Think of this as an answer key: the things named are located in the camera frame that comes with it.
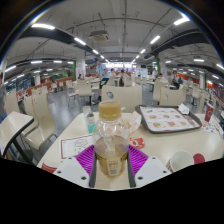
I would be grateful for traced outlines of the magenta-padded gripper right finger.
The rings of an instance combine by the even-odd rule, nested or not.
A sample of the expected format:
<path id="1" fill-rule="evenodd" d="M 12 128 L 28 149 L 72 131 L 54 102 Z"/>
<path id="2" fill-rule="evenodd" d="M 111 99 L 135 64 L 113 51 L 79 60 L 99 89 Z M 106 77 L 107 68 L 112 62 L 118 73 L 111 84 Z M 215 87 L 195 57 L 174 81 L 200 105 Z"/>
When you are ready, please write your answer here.
<path id="1" fill-rule="evenodd" d="M 143 187 L 170 174 L 156 156 L 148 156 L 134 146 L 129 146 L 127 167 L 131 188 Z"/>

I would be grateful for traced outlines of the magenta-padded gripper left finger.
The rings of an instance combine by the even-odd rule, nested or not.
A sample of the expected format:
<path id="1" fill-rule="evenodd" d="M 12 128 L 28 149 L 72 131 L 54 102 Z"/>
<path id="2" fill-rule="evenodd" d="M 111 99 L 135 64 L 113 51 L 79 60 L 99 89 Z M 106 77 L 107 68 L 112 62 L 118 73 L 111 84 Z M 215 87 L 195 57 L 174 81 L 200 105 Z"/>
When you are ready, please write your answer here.
<path id="1" fill-rule="evenodd" d="M 54 171 L 54 175 L 81 187 L 93 188 L 96 182 L 94 146 L 89 146 L 78 155 L 65 159 Z"/>

